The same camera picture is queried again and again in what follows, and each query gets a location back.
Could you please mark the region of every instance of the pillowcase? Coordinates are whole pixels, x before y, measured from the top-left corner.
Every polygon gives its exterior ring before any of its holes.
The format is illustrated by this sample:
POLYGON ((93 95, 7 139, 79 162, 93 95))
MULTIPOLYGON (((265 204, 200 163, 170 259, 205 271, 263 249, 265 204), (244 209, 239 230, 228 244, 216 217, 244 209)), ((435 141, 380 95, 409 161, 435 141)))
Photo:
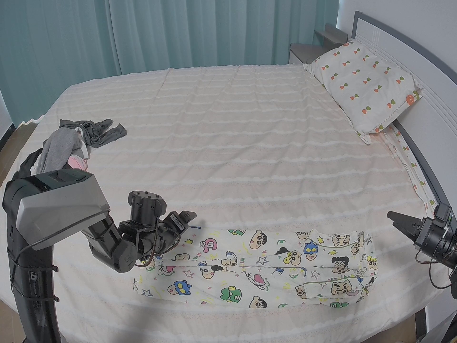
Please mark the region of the pillowcase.
POLYGON ((323 54, 306 70, 327 89, 367 144, 370 133, 382 131, 420 97, 411 74, 357 41, 323 54))

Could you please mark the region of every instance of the gray headboard frame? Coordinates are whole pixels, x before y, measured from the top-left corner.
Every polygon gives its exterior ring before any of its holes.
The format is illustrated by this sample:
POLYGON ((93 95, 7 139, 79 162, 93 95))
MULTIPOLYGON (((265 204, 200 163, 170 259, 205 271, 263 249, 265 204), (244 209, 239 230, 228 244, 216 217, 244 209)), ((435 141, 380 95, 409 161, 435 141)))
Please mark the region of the gray headboard frame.
MULTIPOLYGON (((391 36, 397 38, 399 41, 403 42, 410 48, 414 49, 414 51, 416 51, 417 53, 422 55, 424 58, 429 60, 434 66, 436 66, 440 71, 442 71, 443 74, 445 74, 450 80, 452 80, 455 84, 457 84, 457 73, 453 69, 451 69, 446 63, 444 63, 442 60, 440 60, 435 54, 431 53, 428 49, 426 49, 424 46, 420 45, 419 43, 415 42, 411 38, 405 36, 403 33, 386 25, 385 23, 382 23, 379 20, 376 20, 366 14, 363 14, 360 11, 356 11, 354 14, 354 24, 352 26, 351 38, 356 38, 357 22, 359 19, 364 20, 373 26, 376 26, 377 28, 381 29, 382 31, 385 31, 386 33, 390 34, 391 36)), ((406 143, 408 144, 409 148, 411 149, 414 156, 416 157, 417 162, 419 163, 419 166, 422 169, 422 172, 424 173, 426 180, 428 181, 428 184, 431 186, 431 190, 434 193, 434 196, 436 197, 437 201, 445 202, 445 203, 449 204, 448 198, 446 197, 446 194, 444 193, 442 186, 438 182, 437 177, 435 176, 430 165, 426 161, 426 158, 420 152, 418 146, 416 146, 416 144, 411 139, 411 137, 408 135, 406 130, 397 120, 395 120, 393 122, 393 124, 401 132, 406 143)))

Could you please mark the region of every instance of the white label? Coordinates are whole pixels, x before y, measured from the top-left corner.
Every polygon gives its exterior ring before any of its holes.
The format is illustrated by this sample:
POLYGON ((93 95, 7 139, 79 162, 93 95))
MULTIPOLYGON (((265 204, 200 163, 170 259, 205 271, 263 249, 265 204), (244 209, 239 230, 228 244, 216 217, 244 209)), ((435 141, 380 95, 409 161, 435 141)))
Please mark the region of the white label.
POLYGON ((183 224, 180 223, 180 221, 178 220, 178 218, 177 218, 174 214, 171 214, 171 215, 170 215, 170 218, 174 221, 174 223, 179 227, 179 229, 180 229, 181 231, 184 230, 183 224))

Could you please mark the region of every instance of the mattress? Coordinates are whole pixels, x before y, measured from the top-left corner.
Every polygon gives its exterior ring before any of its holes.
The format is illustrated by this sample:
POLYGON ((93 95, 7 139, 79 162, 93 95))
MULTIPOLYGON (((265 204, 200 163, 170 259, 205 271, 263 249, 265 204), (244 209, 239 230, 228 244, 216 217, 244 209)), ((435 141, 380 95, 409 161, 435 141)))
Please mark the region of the mattress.
MULTIPOLYGON (((92 80, 68 88, 16 159, 41 147, 60 119, 111 118, 128 134, 91 149, 95 174, 118 223, 132 190, 160 194, 167 212, 194 226, 227 229, 365 230, 380 276, 361 303, 241 310, 138 295, 137 270, 118 274, 96 260, 86 238, 55 245, 60 331, 70 342, 360 342, 419 311, 439 291, 389 210, 424 217, 424 200, 392 141, 365 145, 303 66, 169 69, 92 80)), ((0 211, 0 229, 6 215, 0 211)), ((14 308, 6 233, 0 238, 0 298, 14 308)), ((447 268, 433 266, 444 285, 447 268)))

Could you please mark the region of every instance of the nightstand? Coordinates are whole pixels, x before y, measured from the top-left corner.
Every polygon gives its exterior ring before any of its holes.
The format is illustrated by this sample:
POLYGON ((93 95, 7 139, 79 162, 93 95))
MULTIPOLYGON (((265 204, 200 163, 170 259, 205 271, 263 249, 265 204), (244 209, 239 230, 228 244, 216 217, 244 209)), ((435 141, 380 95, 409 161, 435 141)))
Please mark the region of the nightstand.
POLYGON ((291 43, 289 64, 311 64, 317 57, 347 42, 347 34, 328 23, 325 24, 324 31, 314 32, 323 37, 323 45, 291 43))

